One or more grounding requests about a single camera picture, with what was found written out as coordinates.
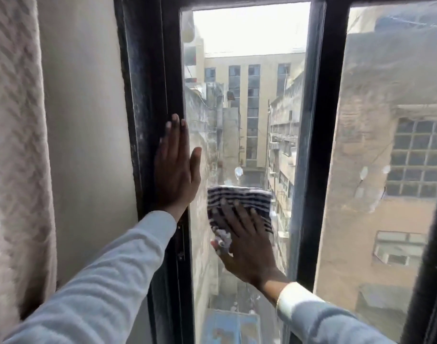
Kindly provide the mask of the person's left hand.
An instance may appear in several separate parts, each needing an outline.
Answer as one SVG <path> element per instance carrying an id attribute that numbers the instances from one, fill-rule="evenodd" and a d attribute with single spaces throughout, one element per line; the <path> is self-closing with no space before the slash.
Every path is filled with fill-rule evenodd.
<path id="1" fill-rule="evenodd" d="M 171 125 L 172 119 L 165 124 L 164 162 L 161 167 L 154 168 L 155 196 L 157 210 L 169 213 L 176 222 L 195 199 L 199 186 L 191 184 L 190 175 L 190 134 L 185 119 L 181 119 L 181 136 L 179 154 L 176 160 L 171 159 Z"/>

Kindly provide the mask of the person's right hand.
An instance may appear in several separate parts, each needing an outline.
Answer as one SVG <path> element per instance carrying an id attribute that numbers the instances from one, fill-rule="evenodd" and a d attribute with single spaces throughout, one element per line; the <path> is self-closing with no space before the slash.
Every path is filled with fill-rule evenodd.
<path id="1" fill-rule="evenodd" d="M 227 201 L 222 200 L 223 215 L 216 210 L 213 212 L 219 228 L 227 229 L 232 237 L 230 253 L 234 263 L 224 263 L 224 266 L 241 281 L 251 284 L 266 297 L 275 299 L 290 282 L 277 267 L 261 216 L 254 209 L 246 209 L 256 227 L 255 235 L 247 235 L 241 230 L 236 202 L 238 201 L 230 206 Z"/>

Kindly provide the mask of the black and white striped cloth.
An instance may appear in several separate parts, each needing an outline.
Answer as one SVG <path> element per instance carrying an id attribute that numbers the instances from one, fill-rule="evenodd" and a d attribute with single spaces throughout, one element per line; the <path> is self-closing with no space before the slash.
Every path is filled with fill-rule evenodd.
<path id="1" fill-rule="evenodd" d="M 230 206 L 238 201 L 247 210 L 254 209 L 262 218 L 265 230 L 271 245 L 274 245 L 274 230 L 272 226 L 272 194 L 269 191 L 254 187 L 215 186 L 207 190 L 207 215 L 212 232 L 216 234 L 215 241 L 224 252 L 228 252 L 232 243 L 231 233 L 224 228 L 219 228 L 214 219 L 216 210 L 222 214 L 221 201 L 225 200 Z"/>

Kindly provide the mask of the person's left forearm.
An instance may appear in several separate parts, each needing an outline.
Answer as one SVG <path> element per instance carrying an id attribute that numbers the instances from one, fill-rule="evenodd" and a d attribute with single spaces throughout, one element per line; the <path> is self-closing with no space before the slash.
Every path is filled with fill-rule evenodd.
<path id="1" fill-rule="evenodd" d="M 152 211 L 110 243 L 3 344 L 126 344 L 177 227 Z"/>

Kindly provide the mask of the person's right forearm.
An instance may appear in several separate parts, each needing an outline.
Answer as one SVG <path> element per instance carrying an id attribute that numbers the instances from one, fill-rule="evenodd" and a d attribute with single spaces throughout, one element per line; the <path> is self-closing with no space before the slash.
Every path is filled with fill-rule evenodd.
<path id="1" fill-rule="evenodd" d="M 347 310 L 288 282 L 284 274 L 259 280 L 255 286 L 302 344 L 397 344 Z"/>

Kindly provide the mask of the grey concrete building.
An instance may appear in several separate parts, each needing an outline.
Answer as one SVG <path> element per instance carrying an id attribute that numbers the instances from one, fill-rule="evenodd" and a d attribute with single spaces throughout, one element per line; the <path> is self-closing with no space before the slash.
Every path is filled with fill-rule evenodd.
<path id="1" fill-rule="evenodd" d="M 232 107 L 237 97 L 227 84 L 188 82 L 184 101 L 190 147 L 202 149 L 202 186 L 239 185 L 240 113 Z"/>

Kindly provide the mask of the black window latch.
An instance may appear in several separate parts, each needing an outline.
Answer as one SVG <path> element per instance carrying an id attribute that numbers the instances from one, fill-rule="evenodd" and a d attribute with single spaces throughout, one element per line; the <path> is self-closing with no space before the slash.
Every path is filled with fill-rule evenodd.
<path id="1" fill-rule="evenodd" d="M 175 254 L 178 262 L 182 262 L 185 259 L 185 248 L 184 248 L 184 226 L 182 224 L 177 225 L 174 234 L 174 246 Z"/>

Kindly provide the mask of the blue roof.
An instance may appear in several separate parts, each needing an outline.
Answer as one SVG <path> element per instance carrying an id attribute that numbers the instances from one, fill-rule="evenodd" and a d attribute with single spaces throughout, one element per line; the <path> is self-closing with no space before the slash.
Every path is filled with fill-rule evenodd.
<path id="1" fill-rule="evenodd" d="M 260 316 L 207 309 L 196 344 L 262 344 Z"/>

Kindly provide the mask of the tall beige building with windows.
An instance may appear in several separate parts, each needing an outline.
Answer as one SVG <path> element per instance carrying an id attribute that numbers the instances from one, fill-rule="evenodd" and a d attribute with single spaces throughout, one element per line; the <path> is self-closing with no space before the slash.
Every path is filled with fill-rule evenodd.
<path id="1" fill-rule="evenodd" d="M 304 68 L 305 51 L 285 54 L 218 56 L 206 54 L 204 79 L 224 84 L 240 113 L 239 164 L 245 171 L 266 170 L 270 104 Z"/>

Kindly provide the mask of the narrow glass window pane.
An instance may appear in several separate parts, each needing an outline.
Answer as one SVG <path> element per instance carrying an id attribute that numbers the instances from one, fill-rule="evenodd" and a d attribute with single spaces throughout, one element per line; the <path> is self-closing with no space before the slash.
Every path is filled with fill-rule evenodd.
<path id="1" fill-rule="evenodd" d="M 206 54 L 246 56 L 305 51 L 310 7 L 310 3 L 290 3 L 183 11 L 184 84 L 215 82 L 204 79 Z M 290 246 L 304 68 L 269 106 L 266 170 L 251 172 L 241 167 L 242 176 L 237 185 L 271 192 L 274 211 L 272 248 L 277 266 L 284 272 Z M 210 245 L 214 234 L 207 215 L 208 188 L 203 187 L 201 181 L 189 209 L 194 344 L 200 336 L 207 309 L 255 312 L 261 320 L 262 344 L 280 344 L 283 325 L 274 308 L 255 288 L 226 271 Z"/>

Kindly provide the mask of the beige patterned curtain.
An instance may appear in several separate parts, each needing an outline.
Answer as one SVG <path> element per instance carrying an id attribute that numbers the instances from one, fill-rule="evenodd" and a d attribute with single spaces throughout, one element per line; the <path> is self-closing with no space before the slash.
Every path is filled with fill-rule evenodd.
<path id="1" fill-rule="evenodd" d="M 0 344 L 56 290 L 37 0 L 0 0 Z"/>

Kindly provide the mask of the black window frame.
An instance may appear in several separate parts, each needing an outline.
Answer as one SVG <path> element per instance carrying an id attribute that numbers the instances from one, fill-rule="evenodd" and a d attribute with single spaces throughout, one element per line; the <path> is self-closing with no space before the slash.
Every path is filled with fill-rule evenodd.
<path id="1" fill-rule="evenodd" d="M 310 3 L 284 273 L 400 344 L 437 344 L 437 0 L 114 0 L 140 216 L 185 118 L 183 11 Z M 155 344 L 194 344 L 189 209 L 148 296 Z"/>

